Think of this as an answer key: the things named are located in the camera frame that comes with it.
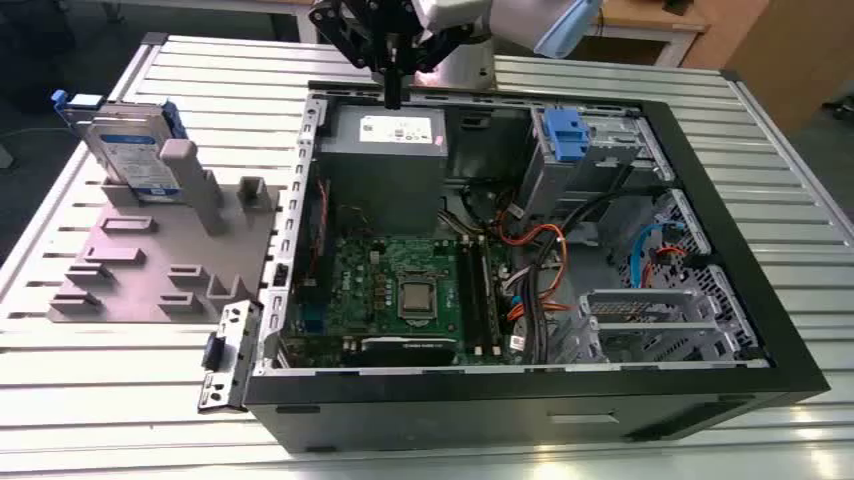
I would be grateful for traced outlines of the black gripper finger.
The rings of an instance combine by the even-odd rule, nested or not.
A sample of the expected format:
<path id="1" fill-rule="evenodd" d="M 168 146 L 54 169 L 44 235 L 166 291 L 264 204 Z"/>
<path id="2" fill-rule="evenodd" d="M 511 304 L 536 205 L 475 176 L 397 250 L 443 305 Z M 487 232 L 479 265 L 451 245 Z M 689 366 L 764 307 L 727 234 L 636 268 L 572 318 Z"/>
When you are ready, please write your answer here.
<path id="1" fill-rule="evenodd" d="M 445 29 L 416 43 L 416 34 L 400 33 L 393 47 L 393 108 L 405 99 L 404 78 L 415 73 L 429 73 L 453 50 L 472 37 L 472 29 Z"/>
<path id="2" fill-rule="evenodd" d="M 394 78 L 386 78 L 386 51 L 364 22 L 364 2 L 314 2 L 309 21 L 325 40 L 357 69 L 368 69 L 382 86 L 382 104 L 394 108 Z"/>

